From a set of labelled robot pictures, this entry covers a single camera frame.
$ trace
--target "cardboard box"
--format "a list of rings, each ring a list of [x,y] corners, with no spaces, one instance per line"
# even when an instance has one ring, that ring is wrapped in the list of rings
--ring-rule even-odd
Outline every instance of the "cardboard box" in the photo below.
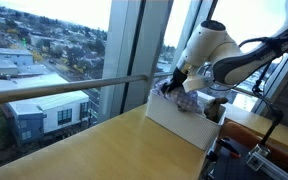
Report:
[[[205,104],[210,100],[207,95],[199,93],[199,101]],[[177,105],[167,99],[150,93],[146,116],[172,131],[186,141],[202,150],[212,145],[225,118],[225,107],[220,106],[219,123],[215,123],[193,112],[178,111]]]

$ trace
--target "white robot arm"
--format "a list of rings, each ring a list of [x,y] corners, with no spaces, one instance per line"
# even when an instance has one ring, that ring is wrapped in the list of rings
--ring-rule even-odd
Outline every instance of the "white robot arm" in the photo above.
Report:
[[[286,20],[282,28],[269,38],[258,38],[262,43],[252,52],[243,54],[235,41],[217,21],[204,21],[191,35],[177,63],[173,78],[162,91],[182,86],[186,92],[211,86],[214,82],[235,85],[288,52],[288,1]],[[213,77],[197,74],[205,62],[211,64]]]

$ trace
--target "table surface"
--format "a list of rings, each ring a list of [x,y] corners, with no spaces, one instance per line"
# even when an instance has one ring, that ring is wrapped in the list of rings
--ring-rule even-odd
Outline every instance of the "table surface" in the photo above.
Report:
[[[146,105],[0,167],[0,179],[197,179],[206,153]]]

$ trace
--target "metal railing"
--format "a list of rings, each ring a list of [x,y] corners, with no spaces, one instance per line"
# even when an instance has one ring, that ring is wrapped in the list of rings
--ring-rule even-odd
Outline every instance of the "metal railing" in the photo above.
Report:
[[[53,94],[79,91],[83,89],[129,83],[140,80],[147,80],[147,76],[135,75],[120,78],[76,81],[76,82],[68,82],[63,84],[47,85],[31,88],[0,90],[0,104],[23,99],[36,98],[41,96],[48,96]]]

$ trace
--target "crumpled fabric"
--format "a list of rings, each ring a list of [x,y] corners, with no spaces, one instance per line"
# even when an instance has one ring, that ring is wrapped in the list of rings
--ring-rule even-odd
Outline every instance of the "crumpled fabric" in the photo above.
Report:
[[[179,106],[179,110],[186,110],[190,112],[195,112],[201,115],[204,115],[204,105],[200,101],[198,101],[198,93],[197,91],[191,91],[186,93],[183,86],[175,88],[173,91],[163,94],[161,88],[163,84],[169,82],[169,79],[159,81],[155,84],[152,92],[168,99],[169,101],[177,104]]]

